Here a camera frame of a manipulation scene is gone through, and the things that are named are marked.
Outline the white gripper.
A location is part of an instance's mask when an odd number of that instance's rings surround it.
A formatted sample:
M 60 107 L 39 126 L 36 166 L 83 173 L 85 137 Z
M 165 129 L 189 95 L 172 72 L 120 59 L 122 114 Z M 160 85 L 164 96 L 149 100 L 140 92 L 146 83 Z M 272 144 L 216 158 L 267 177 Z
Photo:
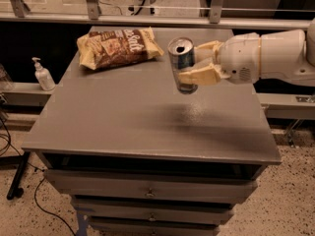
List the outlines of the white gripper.
M 221 80 L 254 84 L 259 79 L 260 36 L 255 32 L 235 35 L 224 44 L 218 40 L 206 42 L 194 51 L 197 61 L 212 58 L 220 65 L 211 63 L 180 72 L 178 80 L 182 84 L 213 86 Z

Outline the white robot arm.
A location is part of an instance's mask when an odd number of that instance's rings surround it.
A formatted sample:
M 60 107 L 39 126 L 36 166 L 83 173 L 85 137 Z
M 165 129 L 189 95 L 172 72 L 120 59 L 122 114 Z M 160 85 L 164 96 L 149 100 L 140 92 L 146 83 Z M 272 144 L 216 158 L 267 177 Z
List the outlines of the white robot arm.
M 225 42 L 194 48 L 196 64 L 177 75 L 186 85 L 212 86 L 222 80 L 255 84 L 277 79 L 303 87 L 315 86 L 314 26 L 268 34 L 250 32 Z

